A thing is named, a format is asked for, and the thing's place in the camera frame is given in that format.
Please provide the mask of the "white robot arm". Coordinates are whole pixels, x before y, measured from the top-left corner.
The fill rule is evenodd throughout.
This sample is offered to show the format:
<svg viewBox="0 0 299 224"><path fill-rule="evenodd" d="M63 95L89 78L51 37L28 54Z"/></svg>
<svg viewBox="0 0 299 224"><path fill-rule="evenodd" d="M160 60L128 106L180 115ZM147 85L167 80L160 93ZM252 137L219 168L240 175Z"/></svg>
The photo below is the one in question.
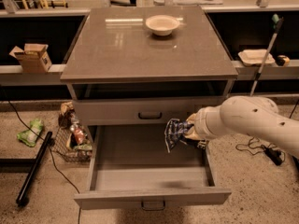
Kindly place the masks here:
<svg viewBox="0 0 299 224"><path fill-rule="evenodd" d="M274 143L299 159L299 121L278 113L269 98L235 96L221 105L201 108L187 118L192 127L184 134L192 140L212 140L241 133Z"/></svg>

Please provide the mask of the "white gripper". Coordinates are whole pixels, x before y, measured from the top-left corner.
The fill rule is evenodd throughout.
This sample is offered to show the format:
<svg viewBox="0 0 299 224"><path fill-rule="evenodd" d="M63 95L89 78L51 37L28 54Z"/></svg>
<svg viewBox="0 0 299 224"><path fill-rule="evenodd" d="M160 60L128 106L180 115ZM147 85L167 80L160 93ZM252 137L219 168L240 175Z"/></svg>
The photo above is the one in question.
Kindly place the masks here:
<svg viewBox="0 0 299 224"><path fill-rule="evenodd" d="M196 114L191 114L186 121L191 125L185 133L186 138L211 140L221 136L222 121L218 106L201 108Z"/></svg>

